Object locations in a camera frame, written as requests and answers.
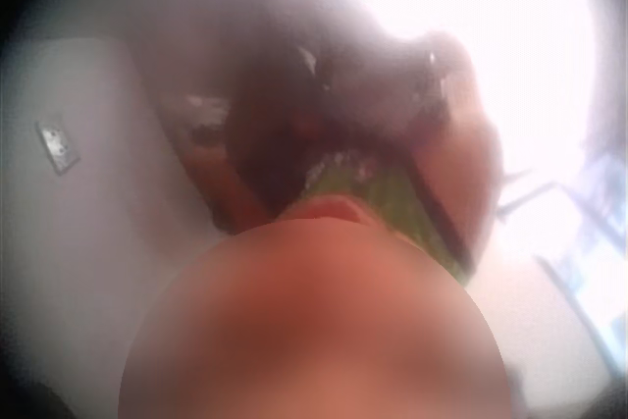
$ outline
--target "white wall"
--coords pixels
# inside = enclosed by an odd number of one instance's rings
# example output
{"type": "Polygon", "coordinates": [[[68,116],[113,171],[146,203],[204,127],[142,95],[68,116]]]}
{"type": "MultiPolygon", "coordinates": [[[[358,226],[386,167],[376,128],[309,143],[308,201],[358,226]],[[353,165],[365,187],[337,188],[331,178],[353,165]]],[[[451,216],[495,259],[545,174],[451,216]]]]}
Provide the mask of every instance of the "white wall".
{"type": "Polygon", "coordinates": [[[509,249],[496,225],[468,287],[507,365],[520,370],[533,410],[592,400],[610,381],[584,326],[543,268],[509,249]]]}
{"type": "Polygon", "coordinates": [[[22,45],[1,86],[5,333],[78,417],[117,417],[144,312],[219,236],[119,44],[22,45]],[[53,114],[80,154],[63,176],[35,131],[53,114]]]}

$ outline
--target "wall plate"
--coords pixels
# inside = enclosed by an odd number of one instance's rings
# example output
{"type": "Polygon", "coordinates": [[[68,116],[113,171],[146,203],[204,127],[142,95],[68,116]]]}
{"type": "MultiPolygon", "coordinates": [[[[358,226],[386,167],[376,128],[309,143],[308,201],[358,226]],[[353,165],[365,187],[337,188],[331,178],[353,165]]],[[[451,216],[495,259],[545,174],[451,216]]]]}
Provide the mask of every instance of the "wall plate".
{"type": "Polygon", "coordinates": [[[79,161],[79,153],[68,137],[61,117],[39,121],[36,128],[55,172],[58,175],[68,172],[79,161]]]}

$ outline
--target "bright light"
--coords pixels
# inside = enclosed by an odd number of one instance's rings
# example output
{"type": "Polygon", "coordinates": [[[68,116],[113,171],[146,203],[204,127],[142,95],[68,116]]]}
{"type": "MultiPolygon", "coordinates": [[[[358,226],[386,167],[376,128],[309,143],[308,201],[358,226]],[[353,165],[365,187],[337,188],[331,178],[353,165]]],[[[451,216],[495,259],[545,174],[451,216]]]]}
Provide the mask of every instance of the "bright light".
{"type": "Polygon", "coordinates": [[[469,50],[507,172],[581,158],[594,72],[586,0],[360,0],[400,38],[446,30],[469,50]]]}

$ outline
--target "person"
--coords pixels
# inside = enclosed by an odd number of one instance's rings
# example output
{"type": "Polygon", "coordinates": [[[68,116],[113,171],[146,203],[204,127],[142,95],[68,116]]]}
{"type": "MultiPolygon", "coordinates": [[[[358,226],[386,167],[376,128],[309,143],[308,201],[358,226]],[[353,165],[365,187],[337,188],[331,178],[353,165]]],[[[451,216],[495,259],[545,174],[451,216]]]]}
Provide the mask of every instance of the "person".
{"type": "MultiPolygon", "coordinates": [[[[217,173],[228,146],[208,165],[215,146],[180,141],[197,186],[208,199],[230,195],[243,226],[149,314],[121,418],[510,417],[497,345],[463,288],[493,220],[497,135],[463,49],[443,35],[430,44],[447,65],[422,89],[425,101],[438,85],[436,115],[413,108],[414,56],[392,52],[357,72],[336,64],[327,78],[330,100],[374,114],[360,126],[283,109],[284,129],[316,152],[277,214],[233,164],[217,173]],[[370,82],[377,93],[362,89],[370,82]],[[382,129],[386,99],[409,111],[382,129]]],[[[259,125],[242,116],[245,129],[259,125]]]]}

